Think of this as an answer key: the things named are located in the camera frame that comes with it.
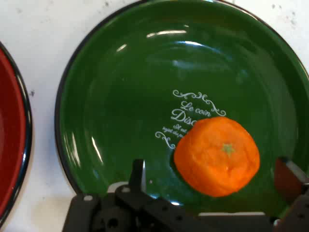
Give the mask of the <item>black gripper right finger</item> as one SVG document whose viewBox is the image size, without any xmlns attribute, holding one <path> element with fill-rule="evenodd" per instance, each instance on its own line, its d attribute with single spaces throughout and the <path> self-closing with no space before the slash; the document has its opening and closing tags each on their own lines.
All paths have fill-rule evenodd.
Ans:
<svg viewBox="0 0 309 232">
<path fill-rule="evenodd" d="M 309 230 L 309 177 L 290 159 L 277 158 L 274 184 L 290 208 L 274 227 L 275 232 Z"/>
</svg>

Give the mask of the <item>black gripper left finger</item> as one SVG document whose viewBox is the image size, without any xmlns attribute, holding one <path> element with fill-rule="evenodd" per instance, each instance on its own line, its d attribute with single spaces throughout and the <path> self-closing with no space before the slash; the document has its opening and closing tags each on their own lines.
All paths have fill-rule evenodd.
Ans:
<svg viewBox="0 0 309 232">
<path fill-rule="evenodd" d="M 145 162 L 133 161 L 128 184 L 104 197 L 73 197 L 64 222 L 65 232 L 197 232 L 198 219 L 163 198 L 144 192 Z"/>
</svg>

